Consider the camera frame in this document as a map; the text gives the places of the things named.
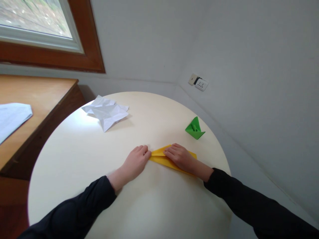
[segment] electrical outlet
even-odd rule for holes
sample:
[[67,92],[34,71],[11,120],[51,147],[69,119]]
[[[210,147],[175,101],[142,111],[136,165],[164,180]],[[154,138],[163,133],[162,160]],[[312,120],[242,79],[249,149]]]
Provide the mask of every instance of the electrical outlet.
[[205,81],[205,80],[199,78],[199,79],[197,80],[196,84],[195,84],[195,87],[196,87],[197,89],[200,89],[201,91],[204,91],[204,90],[206,89],[207,85],[208,85],[208,82],[207,82],[207,81]]
[[193,85],[193,84],[195,83],[195,81],[196,81],[197,78],[198,78],[198,75],[192,74],[192,76],[190,77],[188,83],[189,83],[190,85]]

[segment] window glass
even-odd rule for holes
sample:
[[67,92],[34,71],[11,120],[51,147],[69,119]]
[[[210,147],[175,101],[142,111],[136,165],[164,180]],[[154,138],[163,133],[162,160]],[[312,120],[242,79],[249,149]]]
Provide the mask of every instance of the window glass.
[[59,0],[0,0],[0,25],[72,38]]

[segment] hand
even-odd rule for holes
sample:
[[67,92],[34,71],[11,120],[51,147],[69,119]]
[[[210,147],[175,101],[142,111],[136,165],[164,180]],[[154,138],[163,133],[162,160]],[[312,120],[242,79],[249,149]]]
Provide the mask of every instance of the hand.
[[165,149],[164,154],[169,157],[180,169],[199,177],[208,182],[214,170],[196,160],[183,146],[175,143]]
[[139,176],[143,172],[151,154],[152,152],[148,150],[147,145],[134,148],[127,156],[124,164],[108,176],[113,189],[118,191]]
[[172,146],[165,149],[164,154],[180,169],[193,174],[197,160],[183,146],[174,143]]

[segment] black sleeve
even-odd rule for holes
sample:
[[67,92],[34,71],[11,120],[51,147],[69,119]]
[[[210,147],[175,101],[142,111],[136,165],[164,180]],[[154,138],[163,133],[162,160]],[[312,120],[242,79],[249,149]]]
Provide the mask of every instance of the black sleeve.
[[251,225],[259,239],[319,238],[316,228],[222,170],[214,168],[204,186],[225,200],[235,215]]
[[92,182],[83,193],[60,203],[18,239],[84,238],[97,216],[116,199],[106,176]]

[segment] wooden cabinet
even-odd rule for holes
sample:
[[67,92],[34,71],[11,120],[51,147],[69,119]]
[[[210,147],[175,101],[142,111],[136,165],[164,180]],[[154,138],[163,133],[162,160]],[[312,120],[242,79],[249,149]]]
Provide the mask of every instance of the wooden cabinet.
[[31,105],[33,116],[0,144],[0,175],[30,180],[55,128],[85,104],[76,79],[0,75],[0,104]]

